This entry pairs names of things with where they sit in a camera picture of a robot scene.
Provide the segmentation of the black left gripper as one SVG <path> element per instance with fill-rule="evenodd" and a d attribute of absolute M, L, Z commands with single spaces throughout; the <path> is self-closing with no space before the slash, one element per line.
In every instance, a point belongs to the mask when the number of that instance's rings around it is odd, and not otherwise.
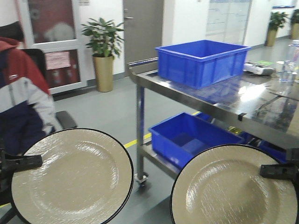
<path fill-rule="evenodd" d="M 4 174 L 2 172 L 2 151 L 4 154 Z M 5 149 L 4 140 L 0 139 L 0 205 L 11 201 L 12 172 L 21 172 L 39 168 L 43 164 L 41 155 L 17 156 Z"/>

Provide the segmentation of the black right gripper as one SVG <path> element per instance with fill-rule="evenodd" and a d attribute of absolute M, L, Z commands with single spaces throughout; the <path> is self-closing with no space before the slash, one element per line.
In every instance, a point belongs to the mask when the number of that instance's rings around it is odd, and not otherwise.
<path fill-rule="evenodd" d="M 286 150 L 287 164 L 261 165 L 259 174 L 264 178 L 292 180 L 299 185 L 299 149 Z"/>

